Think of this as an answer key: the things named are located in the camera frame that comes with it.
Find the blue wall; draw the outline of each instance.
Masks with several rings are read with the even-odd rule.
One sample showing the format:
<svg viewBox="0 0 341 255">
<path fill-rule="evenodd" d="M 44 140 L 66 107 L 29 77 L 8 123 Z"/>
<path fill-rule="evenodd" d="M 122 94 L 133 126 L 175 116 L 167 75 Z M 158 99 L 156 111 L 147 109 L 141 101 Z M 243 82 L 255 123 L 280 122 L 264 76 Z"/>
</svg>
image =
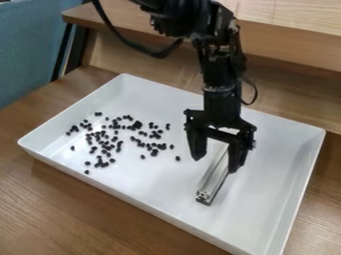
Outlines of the blue wall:
<svg viewBox="0 0 341 255">
<path fill-rule="evenodd" d="M 0 108 L 49 83 L 65 30 L 61 12 L 81 2 L 0 4 Z"/>
</svg>

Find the metal bar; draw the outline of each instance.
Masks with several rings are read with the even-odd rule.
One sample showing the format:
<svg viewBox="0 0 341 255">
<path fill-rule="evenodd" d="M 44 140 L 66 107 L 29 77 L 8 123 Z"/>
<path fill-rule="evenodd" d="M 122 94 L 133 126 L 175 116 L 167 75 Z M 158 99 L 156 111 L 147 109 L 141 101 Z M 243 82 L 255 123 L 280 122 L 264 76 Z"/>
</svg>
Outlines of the metal bar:
<svg viewBox="0 0 341 255">
<path fill-rule="evenodd" d="M 70 34 L 72 31 L 72 26 L 73 24 L 68 23 L 66 28 L 65 28 L 65 32 L 64 32 L 64 36 L 63 36 L 63 40 L 61 43 L 61 47 L 59 49 L 59 53 L 57 56 L 57 60 L 56 60 L 56 64 L 55 64 L 55 68 L 53 70 L 53 74 L 52 74 L 52 78 L 51 78 L 51 82 L 57 80 L 59 78 L 59 74 L 61 72 L 62 69 L 62 64 L 63 64 L 63 60 L 64 60 L 64 56 L 68 47 L 68 42 L 70 39 Z"/>
</svg>

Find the wooden surface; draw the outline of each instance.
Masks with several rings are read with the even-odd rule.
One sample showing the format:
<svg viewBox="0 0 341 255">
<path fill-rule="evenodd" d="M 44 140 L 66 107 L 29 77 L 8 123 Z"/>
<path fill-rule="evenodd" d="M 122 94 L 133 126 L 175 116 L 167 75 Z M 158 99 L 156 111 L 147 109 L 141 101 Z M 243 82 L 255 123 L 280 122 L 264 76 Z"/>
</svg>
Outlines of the wooden surface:
<svg viewBox="0 0 341 255">
<path fill-rule="evenodd" d="M 200 93 L 202 77 L 195 52 L 178 49 L 164 60 L 150 58 L 123 45 L 112 35 L 92 35 L 88 63 L 115 73 L 129 73 L 159 83 Z M 321 77 L 301 74 L 299 67 L 284 71 L 259 65 L 250 58 L 248 73 L 259 89 L 259 99 L 251 106 L 265 113 L 325 128 L 341 134 L 341 76 L 329 73 Z M 318 73 L 312 69 L 310 74 Z M 253 90 L 245 86 L 249 100 Z"/>
<path fill-rule="evenodd" d="M 333 8 L 328 5 L 334 2 Z M 105 10 L 121 32 L 138 31 L 161 37 L 150 25 L 150 16 L 128 0 L 102 0 Z M 243 50 L 301 65 L 341 71 L 341 4 L 335 0 L 221 0 L 240 19 Z M 63 13 L 64 20 L 95 30 L 107 31 L 92 4 Z M 155 39 L 169 43 L 171 39 Z"/>
<path fill-rule="evenodd" d="M 0 111 L 1 254 L 226 254 L 16 144 L 115 75 L 81 68 Z M 340 154 L 341 136 L 328 133 L 284 254 L 341 254 Z"/>
</svg>

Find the white tray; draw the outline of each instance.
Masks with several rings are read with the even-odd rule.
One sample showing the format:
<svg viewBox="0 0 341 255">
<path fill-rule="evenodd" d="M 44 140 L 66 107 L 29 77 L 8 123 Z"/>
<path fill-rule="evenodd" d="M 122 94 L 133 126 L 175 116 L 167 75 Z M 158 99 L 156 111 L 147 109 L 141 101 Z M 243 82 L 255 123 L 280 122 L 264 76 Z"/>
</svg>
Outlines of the white tray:
<svg viewBox="0 0 341 255">
<path fill-rule="evenodd" d="M 219 142 L 207 156 L 193 161 L 183 131 L 183 110 L 201 109 L 202 96 L 130 75 L 120 75 L 62 113 L 37 127 L 18 143 L 32 156 L 113 194 L 233 254 L 281 254 L 301 203 L 325 131 L 250 109 L 242 117 L 256 125 L 257 148 L 238 173 L 230 175 L 208 207 L 197 203 L 197 185 Z M 101 111 L 101 118 L 94 112 Z M 126 141 L 117 163 L 104 169 L 85 167 L 89 159 L 84 132 L 65 131 L 83 119 L 95 129 L 104 117 L 132 115 L 160 126 L 171 123 L 164 141 L 175 144 L 158 157 L 141 160 L 141 148 Z M 127 131 L 120 135 L 128 139 Z M 70 151 L 74 145 L 76 151 Z M 181 156 L 181 162 L 174 157 Z"/>
</svg>

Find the black cable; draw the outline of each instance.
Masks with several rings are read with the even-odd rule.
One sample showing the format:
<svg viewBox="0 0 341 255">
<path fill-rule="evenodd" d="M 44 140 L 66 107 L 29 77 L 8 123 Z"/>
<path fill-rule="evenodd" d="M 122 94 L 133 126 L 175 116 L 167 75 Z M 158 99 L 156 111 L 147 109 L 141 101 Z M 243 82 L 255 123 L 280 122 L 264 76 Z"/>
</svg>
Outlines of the black cable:
<svg viewBox="0 0 341 255">
<path fill-rule="evenodd" d="M 132 42 L 128 39 L 126 39 L 123 35 L 121 35 L 121 33 L 115 28 L 115 26 L 112 24 L 112 22 L 110 21 L 110 19 L 108 18 L 107 14 L 105 13 L 105 11 L 103 10 L 103 7 L 100 3 L 100 0 L 92 0 L 97 12 L 99 13 L 99 15 L 101 16 L 102 20 L 105 22 L 105 24 L 111 29 L 111 31 L 126 45 L 128 45 L 129 47 L 147 54 L 149 56 L 152 56 L 154 58 L 157 59 L 163 59 L 166 56 L 168 56 L 174 49 L 176 49 L 178 46 L 181 45 L 182 43 L 182 39 L 177 39 L 175 42 L 173 42 L 170 46 L 164 48 L 163 50 L 159 51 L 159 52 L 153 52 L 150 49 L 137 44 L 135 42 Z"/>
<path fill-rule="evenodd" d="M 250 86 L 252 86 L 253 89 L 254 89 L 254 96 L 253 96 L 253 99 L 251 100 L 250 103 L 247 103 L 243 99 L 240 99 L 241 103 L 244 104 L 245 106 L 251 106 L 257 100 L 257 98 L 258 98 L 258 88 L 257 88 L 256 84 L 254 84 L 247 77 L 242 77 L 241 80 L 244 81 L 245 83 L 249 84 Z"/>
</svg>

